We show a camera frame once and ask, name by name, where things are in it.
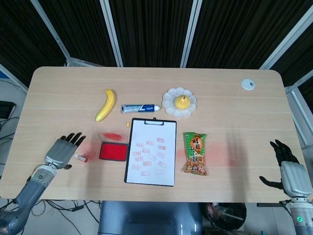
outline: snack package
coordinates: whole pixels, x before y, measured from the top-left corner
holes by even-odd
[[[185,132],[183,135],[187,157],[187,164],[184,172],[196,175],[207,175],[204,166],[206,134]]]

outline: white paper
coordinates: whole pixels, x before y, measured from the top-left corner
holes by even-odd
[[[133,121],[126,182],[174,186],[176,122],[152,123]]]

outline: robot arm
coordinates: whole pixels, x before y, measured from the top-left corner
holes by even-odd
[[[291,198],[290,210],[297,235],[313,235],[313,205],[307,201],[312,193],[312,185],[307,170],[292,154],[290,148],[275,140],[274,148],[280,167],[281,182],[271,182],[260,176],[267,186],[283,189]]]
[[[14,203],[19,205],[18,210],[0,211],[0,234],[15,235],[24,228],[31,209],[56,175],[56,170],[71,168],[68,162],[86,137],[78,140],[81,134],[71,133],[56,140],[45,156],[45,164],[35,169],[37,171],[14,199]]]

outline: banana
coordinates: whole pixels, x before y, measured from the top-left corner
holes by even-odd
[[[103,105],[102,109],[100,109],[100,111],[97,113],[95,118],[96,121],[101,121],[104,119],[113,108],[115,102],[115,93],[111,89],[106,89],[104,91],[107,94],[107,101]]]

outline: black clipboard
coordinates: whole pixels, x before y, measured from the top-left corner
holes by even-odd
[[[134,121],[143,121],[144,125],[153,125],[153,126],[160,126],[161,128],[166,128],[165,123],[174,123],[175,124],[175,140],[174,140],[174,181],[173,185],[162,185],[162,184],[147,184],[147,183],[136,183],[136,182],[127,182],[128,177],[128,170],[129,170],[129,162],[130,157],[133,157],[131,155],[131,149],[132,145],[136,144],[132,141],[133,139],[133,127],[134,127]],[[124,182],[129,184],[144,184],[144,185],[157,185],[157,186],[168,186],[173,187],[175,184],[175,163],[176,163],[176,135],[177,135],[177,123],[176,121],[171,120],[159,120],[159,119],[145,119],[145,118],[133,118],[132,119],[132,126],[131,126],[131,133],[130,133],[130,139],[129,139],[129,145],[128,145],[128,152],[127,152],[127,161],[126,161],[126,169],[125,169],[125,177]]]

